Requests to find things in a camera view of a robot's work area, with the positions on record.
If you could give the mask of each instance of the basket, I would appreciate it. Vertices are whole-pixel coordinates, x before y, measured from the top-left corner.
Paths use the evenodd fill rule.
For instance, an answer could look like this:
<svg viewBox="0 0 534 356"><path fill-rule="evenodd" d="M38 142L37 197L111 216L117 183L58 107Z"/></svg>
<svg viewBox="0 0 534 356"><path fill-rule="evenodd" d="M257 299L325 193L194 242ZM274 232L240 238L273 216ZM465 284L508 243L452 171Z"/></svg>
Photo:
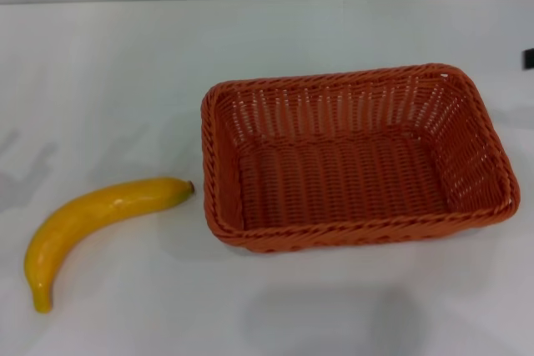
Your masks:
<svg viewBox="0 0 534 356"><path fill-rule="evenodd" d="M208 225L255 252L438 238L520 202L475 85L443 64L220 83L202 146Z"/></svg>

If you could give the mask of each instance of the banana tip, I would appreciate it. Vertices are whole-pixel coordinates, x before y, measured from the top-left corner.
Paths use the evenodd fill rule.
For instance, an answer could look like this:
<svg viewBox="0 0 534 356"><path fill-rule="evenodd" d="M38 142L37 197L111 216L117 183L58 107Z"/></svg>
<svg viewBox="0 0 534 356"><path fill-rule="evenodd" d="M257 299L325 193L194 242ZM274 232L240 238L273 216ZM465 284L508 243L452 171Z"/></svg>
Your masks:
<svg viewBox="0 0 534 356"><path fill-rule="evenodd" d="M49 294L44 291L33 291L33 307L39 313L48 313L52 310Z"/></svg>

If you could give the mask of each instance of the woven basket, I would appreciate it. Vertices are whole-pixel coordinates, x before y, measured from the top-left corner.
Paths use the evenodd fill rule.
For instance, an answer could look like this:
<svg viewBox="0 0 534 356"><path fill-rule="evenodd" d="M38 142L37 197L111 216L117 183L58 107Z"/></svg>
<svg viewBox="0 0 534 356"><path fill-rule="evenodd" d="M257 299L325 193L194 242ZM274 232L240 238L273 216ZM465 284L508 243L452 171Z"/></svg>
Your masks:
<svg viewBox="0 0 534 356"><path fill-rule="evenodd" d="M443 237L520 201L475 85L442 64L220 83L202 146L208 225L255 252Z"/></svg>

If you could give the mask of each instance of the black object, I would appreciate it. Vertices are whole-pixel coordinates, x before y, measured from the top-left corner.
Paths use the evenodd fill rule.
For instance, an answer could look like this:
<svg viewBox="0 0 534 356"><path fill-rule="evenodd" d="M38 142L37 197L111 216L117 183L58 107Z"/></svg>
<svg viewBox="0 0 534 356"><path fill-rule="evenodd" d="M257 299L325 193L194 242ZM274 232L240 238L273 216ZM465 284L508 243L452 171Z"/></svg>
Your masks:
<svg viewBox="0 0 534 356"><path fill-rule="evenodd" d="M530 70L531 68L534 68L534 49L523 52L523 69Z"/></svg>

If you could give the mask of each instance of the artificial banana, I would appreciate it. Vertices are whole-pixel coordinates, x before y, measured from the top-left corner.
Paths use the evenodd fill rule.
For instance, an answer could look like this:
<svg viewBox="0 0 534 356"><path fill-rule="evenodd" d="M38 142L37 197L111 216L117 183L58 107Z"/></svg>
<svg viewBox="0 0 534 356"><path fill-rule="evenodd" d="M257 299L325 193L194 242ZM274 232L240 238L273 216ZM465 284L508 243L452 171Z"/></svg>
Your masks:
<svg viewBox="0 0 534 356"><path fill-rule="evenodd" d="M154 178L100 189L62 206L39 227L26 252L24 273L35 309L52 308L54 277L76 243L111 223L172 208L193 192L191 182Z"/></svg>

